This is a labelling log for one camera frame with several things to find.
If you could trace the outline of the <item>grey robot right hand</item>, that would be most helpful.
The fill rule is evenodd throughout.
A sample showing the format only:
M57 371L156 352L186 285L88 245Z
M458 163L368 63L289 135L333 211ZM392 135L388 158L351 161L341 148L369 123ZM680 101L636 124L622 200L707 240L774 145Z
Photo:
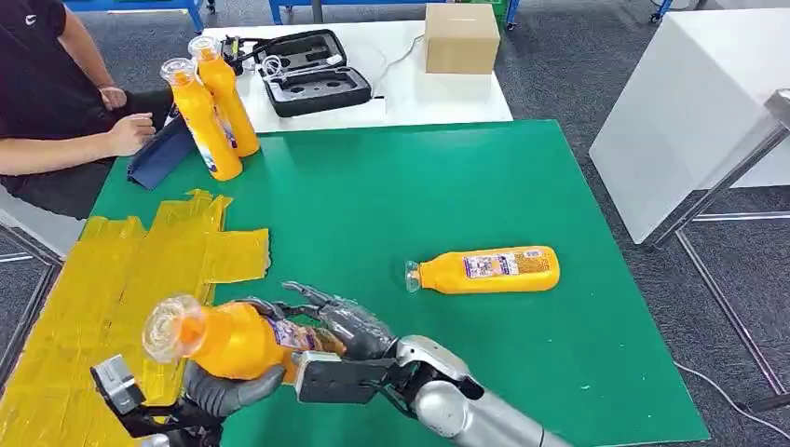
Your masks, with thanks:
M384 322L352 300L295 281L286 281L282 287L299 293L306 302L289 305L255 297L241 300L271 325L280 345L368 360L383 358L397 341Z

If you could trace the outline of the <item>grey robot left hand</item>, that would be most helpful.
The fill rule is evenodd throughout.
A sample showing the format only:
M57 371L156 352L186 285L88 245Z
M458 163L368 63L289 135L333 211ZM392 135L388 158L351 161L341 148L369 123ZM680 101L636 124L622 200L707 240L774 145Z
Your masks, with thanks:
M184 367L184 393L207 414L227 417L274 393L285 373L285 368L277 364L255 379L235 380L214 376L189 360Z

